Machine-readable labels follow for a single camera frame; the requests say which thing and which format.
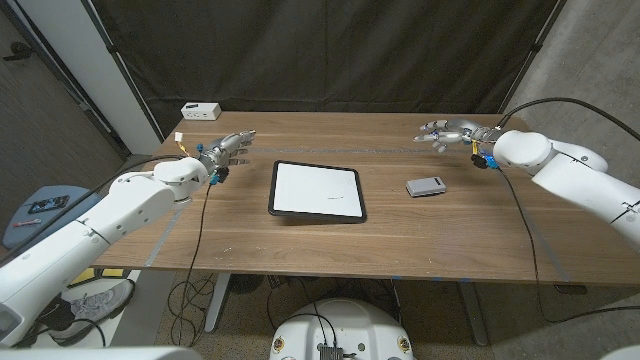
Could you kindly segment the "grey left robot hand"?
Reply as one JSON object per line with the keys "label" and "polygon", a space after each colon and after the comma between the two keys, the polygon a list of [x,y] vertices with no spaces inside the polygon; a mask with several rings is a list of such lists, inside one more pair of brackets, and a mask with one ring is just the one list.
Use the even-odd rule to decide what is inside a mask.
{"label": "grey left robot hand", "polygon": [[223,183],[229,175],[230,166],[249,163],[243,155],[248,153],[255,135],[255,130],[232,133],[214,140],[200,152],[197,159],[205,166],[211,185]]}

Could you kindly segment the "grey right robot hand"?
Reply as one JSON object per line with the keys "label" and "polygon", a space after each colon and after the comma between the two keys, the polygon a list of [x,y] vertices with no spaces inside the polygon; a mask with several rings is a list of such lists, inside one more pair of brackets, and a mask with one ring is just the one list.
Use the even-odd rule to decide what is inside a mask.
{"label": "grey right robot hand", "polygon": [[422,134],[413,138],[414,142],[431,143],[439,153],[448,147],[470,145],[476,154],[492,154],[495,144],[503,131],[464,118],[435,120],[420,127]]}

